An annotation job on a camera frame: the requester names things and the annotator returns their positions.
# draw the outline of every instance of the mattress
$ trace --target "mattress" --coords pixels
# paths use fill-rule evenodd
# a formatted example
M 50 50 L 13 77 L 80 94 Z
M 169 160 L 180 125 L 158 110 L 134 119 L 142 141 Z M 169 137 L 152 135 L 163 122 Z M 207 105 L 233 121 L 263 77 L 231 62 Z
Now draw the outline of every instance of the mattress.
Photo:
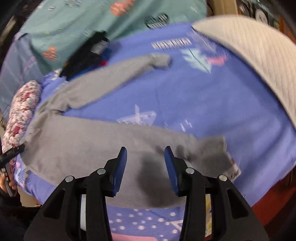
M 156 79 L 144 75 L 82 109 L 69 109 L 64 115 L 155 125 L 197 138 L 222 135 L 228 152 L 242 170 L 234 184 L 251 206 L 294 167 L 295 129 L 274 93 L 242 59 L 193 31 L 191 23 L 138 33 L 111 42 L 110 49 L 112 57 L 108 64 L 153 52 L 169 54 L 172 64 Z M 65 84 L 55 72 L 45 77 L 41 103 Z M 17 163 L 20 168 L 15 170 L 16 180 L 24 180 L 26 191 L 44 203 L 55 187 L 26 171 L 20 157 Z M 168 226 L 174 222 L 180 227 L 182 220 L 171 218 L 182 217 L 182 207 L 176 208 L 179 211 L 170 212 L 173 216 L 157 216 L 157 222 L 162 224 L 167 219 Z M 144 211 L 140 213 L 128 215 L 144 215 Z M 151 237 L 149 230 L 157 227 L 157 223 L 149 229 L 135 224 L 136 231 L 129 232 L 125 225 L 120 227 L 121 218 L 116 221 L 115 217 L 121 217 L 123 212 L 118 214 L 114 211 L 110 222 L 116 234 Z M 147 216 L 141 221 L 146 222 L 148 217 L 156 218 Z M 178 235 L 180 229 L 168 232 Z

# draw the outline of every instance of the silver screw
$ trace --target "silver screw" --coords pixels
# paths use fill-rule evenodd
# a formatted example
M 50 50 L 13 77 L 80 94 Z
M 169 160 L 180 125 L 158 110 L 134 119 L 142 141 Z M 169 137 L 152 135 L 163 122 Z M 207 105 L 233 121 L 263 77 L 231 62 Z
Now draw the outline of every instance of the silver screw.
M 194 173 L 194 169 L 189 167 L 189 168 L 186 168 L 185 170 L 188 174 L 193 174 Z
M 99 170 L 96 171 L 99 175 L 103 175 L 106 173 L 106 170 L 104 168 L 100 168 Z
M 226 181 L 227 181 L 227 176 L 225 176 L 225 175 L 220 175 L 220 176 L 219 176 L 219 179 L 220 179 L 222 182 L 226 182 Z
M 74 177 L 72 177 L 72 176 L 67 176 L 67 177 L 65 178 L 65 181 L 69 183 L 69 182 L 72 182 L 73 179 L 74 179 Z

